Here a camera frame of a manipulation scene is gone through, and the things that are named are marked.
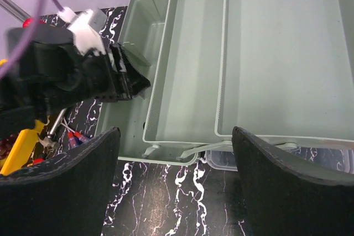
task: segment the empty tray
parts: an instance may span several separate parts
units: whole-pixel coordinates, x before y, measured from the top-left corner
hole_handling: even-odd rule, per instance
[[[169,0],[144,141],[174,148],[215,134],[224,0]]]
[[[167,6],[168,0],[131,0],[119,36],[119,42],[128,51],[132,65],[151,83],[155,78]],[[193,163],[197,154],[190,156],[189,160],[176,162],[181,151],[169,148],[156,150],[148,158],[142,157],[151,146],[142,139],[150,94],[151,89],[148,89],[141,97],[131,101],[103,103],[95,135],[110,127],[119,127],[119,159],[177,165]]]
[[[216,134],[353,148],[353,14],[354,0],[227,0]]]

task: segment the red object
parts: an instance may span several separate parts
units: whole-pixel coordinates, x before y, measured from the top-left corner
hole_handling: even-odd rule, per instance
[[[24,21],[24,23],[22,24],[22,28],[27,28],[28,25],[33,21],[33,18],[28,18]],[[45,24],[44,21],[42,21],[41,19],[39,20],[39,23]]]
[[[33,164],[33,165],[34,165],[34,164],[38,164],[38,163],[40,163],[40,162],[42,162],[42,161],[44,161],[44,159],[35,159],[35,160],[33,160],[32,164]]]
[[[74,149],[79,145],[73,132],[68,132],[67,137],[69,138],[70,148]]]
[[[79,132],[75,132],[74,135],[79,139],[79,141],[81,141],[82,143],[87,143],[89,142],[89,138],[80,134]]]

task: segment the yellow plastic container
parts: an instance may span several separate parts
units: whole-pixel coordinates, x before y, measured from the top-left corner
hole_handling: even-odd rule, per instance
[[[0,60],[0,66],[6,61],[6,59]],[[42,132],[44,125],[36,120],[34,129],[25,129],[20,132],[8,157],[0,161],[0,166],[3,165],[0,174],[8,175],[21,169],[31,156],[35,143],[38,141],[38,134]]]

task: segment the metal pole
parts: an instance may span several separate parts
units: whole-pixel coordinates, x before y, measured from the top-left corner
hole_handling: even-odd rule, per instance
[[[26,11],[21,9],[18,5],[16,5],[11,0],[0,0],[0,7],[5,9],[8,13],[10,13],[15,18],[17,18],[20,22],[24,22],[26,19],[31,17]]]

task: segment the black marble surface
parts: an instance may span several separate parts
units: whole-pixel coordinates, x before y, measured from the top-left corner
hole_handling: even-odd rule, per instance
[[[101,30],[105,45],[118,40],[126,7],[108,8]],[[43,18],[67,26],[55,15]],[[93,137],[101,103],[77,103],[67,111],[71,128]],[[61,127],[57,151],[69,148],[67,129]],[[332,169],[354,172],[353,151],[298,148],[291,151]],[[119,161],[102,234],[112,235],[253,235],[237,172],[210,168],[204,159],[191,166],[169,166]]]

